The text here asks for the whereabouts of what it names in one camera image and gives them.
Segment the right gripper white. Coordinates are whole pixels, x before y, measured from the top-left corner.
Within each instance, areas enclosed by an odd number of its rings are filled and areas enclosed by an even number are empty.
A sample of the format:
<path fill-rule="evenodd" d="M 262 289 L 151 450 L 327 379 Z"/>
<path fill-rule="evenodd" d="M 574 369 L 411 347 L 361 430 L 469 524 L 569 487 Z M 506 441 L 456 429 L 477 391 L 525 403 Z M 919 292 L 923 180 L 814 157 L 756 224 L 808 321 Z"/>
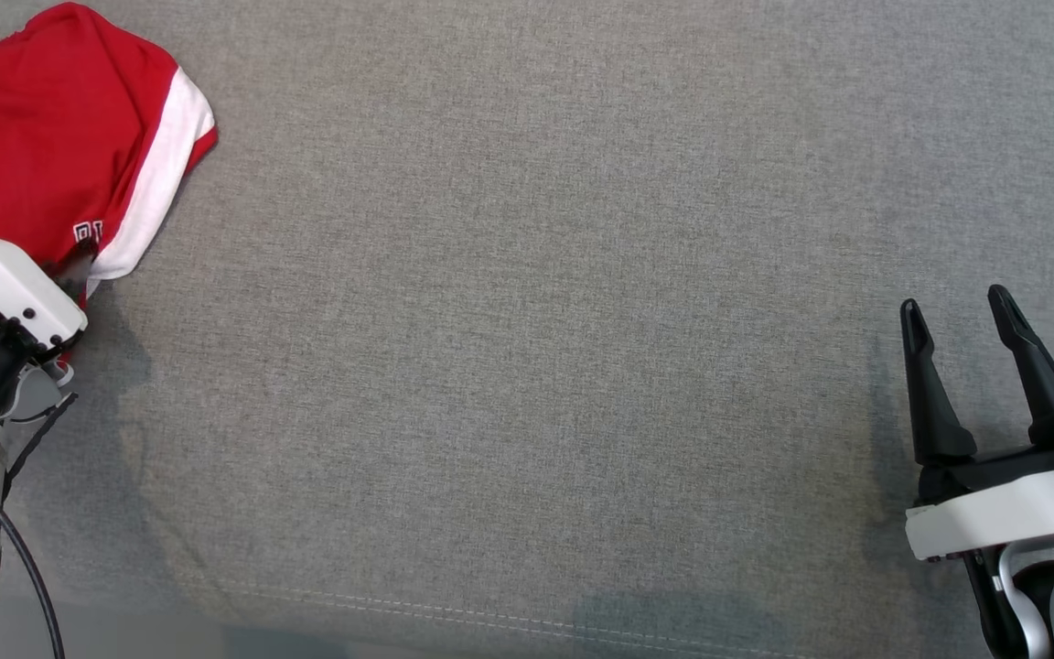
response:
<path fill-rule="evenodd" d="M 1000 341 L 1011 351 L 1029 408 L 1027 430 L 1039 448 L 1054 448 L 1054 358 L 1003 285 L 988 288 Z M 910 551 L 941 559 L 1054 535 L 1054 450 L 1016 448 L 977 453 L 955 414 L 934 363 L 934 341 L 920 305 L 900 305 L 915 501 L 905 513 Z"/>

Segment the red shorts white side stripe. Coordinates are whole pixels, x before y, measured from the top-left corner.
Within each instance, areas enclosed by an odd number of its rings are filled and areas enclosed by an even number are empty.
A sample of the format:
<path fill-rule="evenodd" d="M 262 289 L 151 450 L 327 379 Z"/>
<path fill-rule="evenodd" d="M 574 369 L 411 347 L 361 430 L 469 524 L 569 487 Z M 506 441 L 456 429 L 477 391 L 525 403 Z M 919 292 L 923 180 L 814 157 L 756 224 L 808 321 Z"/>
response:
<path fill-rule="evenodd" d="M 0 40 L 0 239 L 46 265 L 96 238 L 87 301 L 138 266 L 218 134 L 164 49 L 87 5 L 42 11 Z"/>

